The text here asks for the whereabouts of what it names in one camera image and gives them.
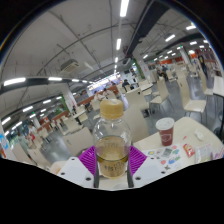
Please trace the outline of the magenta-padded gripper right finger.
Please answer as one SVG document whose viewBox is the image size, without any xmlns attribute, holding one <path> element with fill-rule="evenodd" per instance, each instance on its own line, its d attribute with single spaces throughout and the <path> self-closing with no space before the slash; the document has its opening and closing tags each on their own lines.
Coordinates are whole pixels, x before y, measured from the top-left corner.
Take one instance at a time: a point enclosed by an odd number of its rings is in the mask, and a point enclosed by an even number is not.
<svg viewBox="0 0 224 224">
<path fill-rule="evenodd" d="M 129 188 L 140 188 L 167 175 L 165 168 L 160 162 L 143 152 L 130 147 L 127 182 Z"/>
</svg>

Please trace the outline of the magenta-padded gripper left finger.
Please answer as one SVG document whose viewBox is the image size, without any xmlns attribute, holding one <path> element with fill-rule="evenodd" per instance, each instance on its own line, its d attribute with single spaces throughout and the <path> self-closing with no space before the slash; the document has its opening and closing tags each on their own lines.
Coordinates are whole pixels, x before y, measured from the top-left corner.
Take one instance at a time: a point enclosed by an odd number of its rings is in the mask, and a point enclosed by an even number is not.
<svg viewBox="0 0 224 224">
<path fill-rule="evenodd" d="M 91 146 L 78 157 L 70 157 L 58 176 L 84 188 L 98 188 L 99 171 L 95 147 Z"/>
</svg>

